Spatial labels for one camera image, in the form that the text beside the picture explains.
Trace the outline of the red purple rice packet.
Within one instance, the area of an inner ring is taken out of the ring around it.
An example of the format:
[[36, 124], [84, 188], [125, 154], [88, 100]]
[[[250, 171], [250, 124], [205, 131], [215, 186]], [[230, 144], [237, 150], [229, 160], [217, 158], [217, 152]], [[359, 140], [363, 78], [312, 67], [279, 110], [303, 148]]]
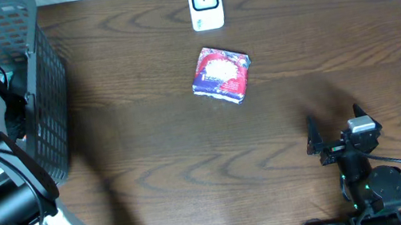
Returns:
[[243, 102], [251, 64], [247, 54], [203, 47], [197, 62], [191, 86], [194, 95]]

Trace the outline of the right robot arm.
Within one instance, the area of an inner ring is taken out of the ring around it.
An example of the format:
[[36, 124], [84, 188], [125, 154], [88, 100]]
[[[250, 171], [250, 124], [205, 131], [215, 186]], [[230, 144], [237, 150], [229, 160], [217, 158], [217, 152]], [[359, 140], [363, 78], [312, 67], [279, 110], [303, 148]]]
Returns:
[[337, 164], [344, 198], [353, 202], [357, 214], [350, 225], [401, 225], [401, 169], [380, 165], [372, 167], [370, 153], [379, 142], [382, 125], [359, 105], [353, 105], [354, 117], [340, 132], [338, 141], [326, 142], [316, 123], [307, 117], [307, 154], [320, 156], [320, 164]]

